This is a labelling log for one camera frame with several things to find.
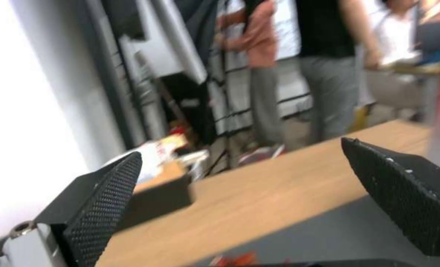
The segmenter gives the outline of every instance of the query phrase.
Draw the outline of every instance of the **tripod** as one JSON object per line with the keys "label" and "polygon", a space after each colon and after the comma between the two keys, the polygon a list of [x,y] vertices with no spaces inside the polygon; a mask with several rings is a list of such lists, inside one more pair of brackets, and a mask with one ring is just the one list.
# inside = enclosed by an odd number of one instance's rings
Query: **tripod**
{"label": "tripod", "polygon": [[[224,1],[224,6],[223,6],[223,10],[224,10],[224,14],[226,15],[228,13],[228,5],[229,5],[230,0],[225,0]],[[227,36],[227,28],[226,27],[221,27],[221,31],[223,36]],[[206,176],[209,176],[213,169],[220,163],[221,159],[223,159],[223,157],[225,157],[226,159],[226,166],[225,168],[221,169],[220,171],[218,171],[218,173],[223,172],[223,171],[228,171],[230,169],[232,169],[232,157],[231,157],[231,148],[230,148],[230,138],[232,137],[232,132],[230,131],[230,120],[233,119],[233,117],[235,117],[235,112],[234,110],[232,110],[233,105],[232,103],[230,103],[230,96],[229,96],[229,91],[228,91],[228,83],[227,83],[227,76],[228,76],[228,71],[227,71],[227,56],[226,56],[226,51],[225,49],[220,49],[220,62],[221,62],[221,71],[223,72],[223,81],[218,81],[217,79],[215,79],[214,77],[210,76],[210,80],[215,82],[218,87],[220,88],[220,91],[223,93],[223,98],[225,101],[225,112],[226,112],[226,116],[223,117],[222,119],[225,120],[225,129],[224,129],[224,137],[225,137],[225,142],[224,142],[224,149],[223,152],[218,156],[218,158],[215,160],[215,162],[213,162],[212,166],[210,166],[210,168],[208,169],[208,171],[206,172]]]}

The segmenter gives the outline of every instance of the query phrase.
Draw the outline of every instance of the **white wall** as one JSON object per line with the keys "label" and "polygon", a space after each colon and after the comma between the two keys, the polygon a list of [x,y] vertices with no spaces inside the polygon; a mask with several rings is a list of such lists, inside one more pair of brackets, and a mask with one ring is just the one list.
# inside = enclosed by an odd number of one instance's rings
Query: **white wall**
{"label": "white wall", "polygon": [[124,147],[75,12],[69,1],[13,5],[89,169],[99,168]]}
{"label": "white wall", "polygon": [[[43,1],[23,2],[43,6]],[[33,219],[88,171],[66,119],[67,101],[74,96],[57,101],[57,88],[49,83],[35,50],[9,1],[0,0],[0,235]]]}
{"label": "white wall", "polygon": [[167,76],[182,71],[182,66],[174,50],[167,41],[161,28],[159,18],[154,13],[151,0],[137,0],[139,12],[144,16],[143,22],[148,26],[148,40],[133,41],[132,51],[142,51],[156,76]]}

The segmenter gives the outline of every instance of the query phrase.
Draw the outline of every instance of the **gray floor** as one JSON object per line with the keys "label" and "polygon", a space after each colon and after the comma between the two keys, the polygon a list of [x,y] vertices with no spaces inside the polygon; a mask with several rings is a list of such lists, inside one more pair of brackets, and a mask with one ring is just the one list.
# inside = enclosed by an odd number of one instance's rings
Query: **gray floor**
{"label": "gray floor", "polygon": [[[404,110],[400,114],[400,118],[407,119],[411,117],[413,114],[412,111]],[[298,115],[296,117],[289,118],[284,121],[286,128],[286,141],[288,142],[288,146],[291,150],[298,150],[304,148],[307,145],[307,136],[308,136],[308,128],[309,123],[304,122],[306,120],[307,114]],[[367,126],[371,127],[374,125],[378,125],[380,123],[384,123],[396,118],[395,112],[393,109],[388,108],[386,106],[376,105],[373,108],[371,115],[367,120]],[[241,147],[247,140],[251,140],[251,132],[244,131],[239,132],[230,141],[230,148],[232,151],[232,165],[234,168],[237,167],[239,156],[242,154]],[[225,146],[225,139],[219,138],[211,147],[210,147],[210,162],[208,165],[211,165],[215,159],[223,152],[223,148]],[[226,160],[223,159],[213,169],[213,174],[217,173],[219,170],[225,167]]]}
{"label": "gray floor", "polygon": [[[383,259],[404,262],[415,267],[440,267],[440,257],[423,255],[369,197],[232,248],[220,255],[235,257],[248,252],[256,253],[262,264],[281,263],[285,260],[297,263]],[[195,266],[207,266],[214,256]]]}

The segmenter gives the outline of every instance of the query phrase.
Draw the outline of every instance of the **black cloth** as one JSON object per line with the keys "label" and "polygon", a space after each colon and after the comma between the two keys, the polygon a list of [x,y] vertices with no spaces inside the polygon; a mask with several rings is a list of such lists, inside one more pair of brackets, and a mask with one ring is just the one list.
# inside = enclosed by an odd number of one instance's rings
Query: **black cloth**
{"label": "black cloth", "polygon": [[301,29],[301,57],[355,55],[355,42],[340,13],[341,0],[296,0]]}
{"label": "black cloth", "polygon": [[[207,83],[198,85],[182,73],[164,76],[161,80],[181,107],[201,143],[212,144],[216,139],[216,128]],[[164,101],[163,105],[167,120],[176,120]]]}
{"label": "black cloth", "polygon": [[116,37],[147,39],[136,0],[102,0],[102,4]]}
{"label": "black cloth", "polygon": [[258,7],[258,5],[261,5],[261,3],[263,3],[264,1],[265,0],[245,1],[245,15],[246,15],[247,20],[245,22],[245,27],[243,28],[243,33],[245,33],[248,29],[249,20],[250,20],[252,13],[254,12],[254,10],[256,10],[256,7]]}
{"label": "black cloth", "polygon": [[[208,69],[210,48],[215,35],[218,0],[174,0],[185,22],[185,26],[196,51]],[[161,78],[174,100],[181,107],[203,144],[212,144],[216,139],[215,119],[210,107],[207,83],[196,84],[182,73]],[[164,103],[167,119],[176,120],[172,111]]]}
{"label": "black cloth", "polygon": [[205,67],[215,35],[218,0],[174,0]]}

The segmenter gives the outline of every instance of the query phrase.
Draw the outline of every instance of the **pink shirt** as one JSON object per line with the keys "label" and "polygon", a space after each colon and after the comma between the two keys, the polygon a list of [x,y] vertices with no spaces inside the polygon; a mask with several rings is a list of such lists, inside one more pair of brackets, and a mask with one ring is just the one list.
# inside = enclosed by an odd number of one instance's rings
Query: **pink shirt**
{"label": "pink shirt", "polygon": [[[274,33],[274,0],[266,0],[254,10],[248,28],[242,37],[226,41],[225,49],[246,51],[250,67],[274,66],[277,40]],[[220,17],[223,27],[246,22],[245,10]]]}

